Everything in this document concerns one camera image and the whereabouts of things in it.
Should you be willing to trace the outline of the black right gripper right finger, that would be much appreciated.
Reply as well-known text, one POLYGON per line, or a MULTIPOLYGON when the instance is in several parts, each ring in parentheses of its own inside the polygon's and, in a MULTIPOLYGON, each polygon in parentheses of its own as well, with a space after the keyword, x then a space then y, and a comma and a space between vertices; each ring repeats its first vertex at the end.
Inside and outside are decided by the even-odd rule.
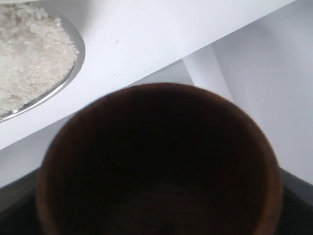
POLYGON ((282 169, 283 208, 280 235, 313 235, 313 186, 282 169))

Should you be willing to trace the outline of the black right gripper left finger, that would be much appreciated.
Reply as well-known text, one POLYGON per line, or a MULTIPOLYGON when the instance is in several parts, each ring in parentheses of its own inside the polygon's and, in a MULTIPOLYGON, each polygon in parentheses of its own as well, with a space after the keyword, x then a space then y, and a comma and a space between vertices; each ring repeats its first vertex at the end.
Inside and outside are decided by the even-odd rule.
POLYGON ((2 235, 42 235, 36 209, 38 170, 0 189, 0 233, 2 235))

